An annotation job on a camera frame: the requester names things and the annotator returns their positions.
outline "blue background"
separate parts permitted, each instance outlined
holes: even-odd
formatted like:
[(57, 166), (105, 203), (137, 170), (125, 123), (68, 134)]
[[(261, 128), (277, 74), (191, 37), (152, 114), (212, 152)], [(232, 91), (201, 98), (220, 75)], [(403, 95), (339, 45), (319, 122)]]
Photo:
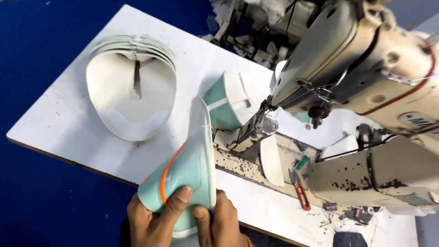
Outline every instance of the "blue background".
[(194, 35), (208, 0), (0, 0), (0, 246), (117, 246), (136, 188), (10, 143), (7, 131), (129, 4)]

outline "hand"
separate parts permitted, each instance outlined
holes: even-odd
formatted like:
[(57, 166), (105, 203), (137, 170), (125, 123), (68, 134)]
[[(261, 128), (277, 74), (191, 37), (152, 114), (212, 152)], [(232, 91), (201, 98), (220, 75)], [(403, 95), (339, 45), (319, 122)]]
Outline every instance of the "hand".
[(238, 211), (223, 190), (216, 190), (212, 224), (205, 207), (193, 207), (192, 214), (197, 223), (200, 247), (248, 247), (247, 238), (239, 231)]
[(162, 215), (149, 211), (134, 194), (126, 211), (130, 222), (131, 247), (168, 247), (172, 229), (192, 198), (190, 187), (180, 188), (167, 202)]

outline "scissors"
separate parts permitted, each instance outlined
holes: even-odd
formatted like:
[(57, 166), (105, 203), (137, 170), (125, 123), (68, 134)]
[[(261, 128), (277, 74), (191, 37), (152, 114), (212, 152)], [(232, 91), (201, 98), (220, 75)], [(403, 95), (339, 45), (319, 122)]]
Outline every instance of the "scissors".
[(302, 182), (300, 181), (299, 174), (297, 174), (296, 170), (290, 170), (288, 169), (288, 172), (290, 173), (290, 179), (291, 182), (294, 185), (294, 188), (297, 192), (297, 197), (299, 198), (300, 205), (305, 211), (311, 210), (311, 204), (308, 201), (308, 198), (306, 197), (305, 190), (303, 189)]

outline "work table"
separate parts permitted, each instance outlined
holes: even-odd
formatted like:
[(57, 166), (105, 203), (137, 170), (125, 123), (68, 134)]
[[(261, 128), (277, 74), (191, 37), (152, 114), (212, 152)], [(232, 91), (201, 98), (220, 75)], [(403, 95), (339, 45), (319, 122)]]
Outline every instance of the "work table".
[[(114, 136), (102, 123), (88, 97), (85, 69), (88, 55), (103, 37), (148, 34), (165, 42), (177, 58), (177, 95), (166, 130), (144, 142)], [(186, 140), (190, 129), (191, 102), (223, 73), (241, 72), (268, 90), (272, 71), (232, 54), (135, 8), (124, 5), (68, 68), (41, 95), (7, 133), (14, 143), (132, 185), (140, 184)], [(315, 131), (281, 112), (279, 132), (315, 148), (330, 146), (355, 133), (360, 123), (371, 121), (349, 111), (335, 111)], [(384, 211), (367, 227), (340, 221), (321, 208), (301, 209), (296, 198), (262, 187), (225, 171), (216, 170), (217, 188), (226, 191), (242, 224), (289, 240), (300, 246), (332, 246), (334, 232), (362, 233), (376, 246), (417, 247), (414, 217)]]

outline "fingernail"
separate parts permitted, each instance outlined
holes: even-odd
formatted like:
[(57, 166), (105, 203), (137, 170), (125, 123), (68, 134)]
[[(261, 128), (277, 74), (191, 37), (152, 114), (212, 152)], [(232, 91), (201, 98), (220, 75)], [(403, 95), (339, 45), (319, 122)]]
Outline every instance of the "fingernail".
[(192, 196), (192, 188), (189, 186), (183, 187), (177, 193), (177, 198), (184, 203), (188, 202), (191, 199), (191, 196)]
[(202, 218), (203, 214), (201, 213), (201, 210), (196, 208), (192, 211), (192, 214), (194, 215), (195, 218)]

